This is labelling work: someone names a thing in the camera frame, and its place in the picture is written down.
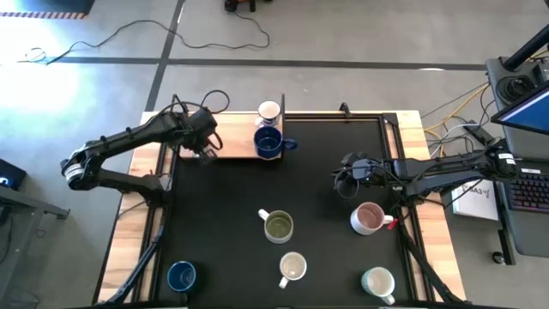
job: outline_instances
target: blue mug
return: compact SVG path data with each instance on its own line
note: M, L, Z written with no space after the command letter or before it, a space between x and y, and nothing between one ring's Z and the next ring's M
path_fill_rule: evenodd
M257 129L254 135L254 144L256 144L256 153L263 159L273 159L282 148L294 150L298 143L293 139L283 139L282 132L275 127L264 126Z
M176 262L168 270L168 285L176 292L187 292L196 281L196 269L189 262Z

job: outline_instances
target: concrete floor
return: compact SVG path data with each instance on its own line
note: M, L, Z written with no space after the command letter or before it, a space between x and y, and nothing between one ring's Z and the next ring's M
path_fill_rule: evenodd
M27 170L27 194L72 209L67 221L43 221L48 234L33 242L18 276L19 288L40 297L39 308L91 302L120 201L113 190L71 191L59 161L87 140L137 125L157 73L157 65L91 64L85 58L159 58L166 32L150 24L128 28L100 49L70 55L84 58L83 64L45 67L13 61L30 47L41 46L55 56L80 39L99 42L137 19L169 26L176 3L97 0L84 21L0 18L0 39L10 43L0 47L0 157ZM175 40L170 57L482 64L511 54L546 25L549 10L541 0L275 0L260 1L254 14L241 14L253 16L271 34L268 49L191 50ZM178 31L196 45L264 42L253 24L227 15L217 0L187 0ZM158 97L152 99L159 110L173 93L198 101L220 88L231 95L231 110L254 110L285 93L290 110L333 110L346 101L356 110L424 114L485 81L483 71L168 65ZM458 104L425 118L424 126ZM478 101L460 113L477 121L480 114ZM486 127L502 135L500 127ZM462 142L447 149L450 154L465 151ZM122 154L104 167L127 172L130 157ZM546 308L549 260L517 255L517 266L495 265L490 259L498 249L494 224L451 213L447 219L468 299Z

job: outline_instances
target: small red object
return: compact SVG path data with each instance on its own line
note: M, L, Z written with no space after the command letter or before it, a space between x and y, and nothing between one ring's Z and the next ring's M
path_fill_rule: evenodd
M387 226L387 229L388 230L392 230L393 227L395 227L396 223L398 222L398 219L394 219L388 226Z

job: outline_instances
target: monitor screen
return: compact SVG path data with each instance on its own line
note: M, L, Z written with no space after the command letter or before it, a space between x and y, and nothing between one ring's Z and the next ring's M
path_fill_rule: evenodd
M549 135L549 84L498 112L492 122Z

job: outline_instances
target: mug handle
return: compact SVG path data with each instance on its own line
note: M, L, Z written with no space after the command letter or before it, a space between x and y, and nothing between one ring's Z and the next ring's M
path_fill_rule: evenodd
M389 224L394 220L395 220L395 218L393 218L392 215L386 215L386 216L383 217L383 224Z
M263 210L263 209L259 209L259 211L257 212L259 214L259 216L264 219L265 221L267 220L268 218L268 212Z
M294 150L298 147L298 142L296 142L292 138L287 138L283 142L284 142L284 148L288 150Z
M395 304L395 297L393 297L393 295L387 295L385 297L381 297L381 299L389 306Z
M286 277L283 276L283 277L282 277L282 280L281 280L281 283L279 283L278 286L279 286L280 288L285 288L287 284L288 284L288 279L287 279Z

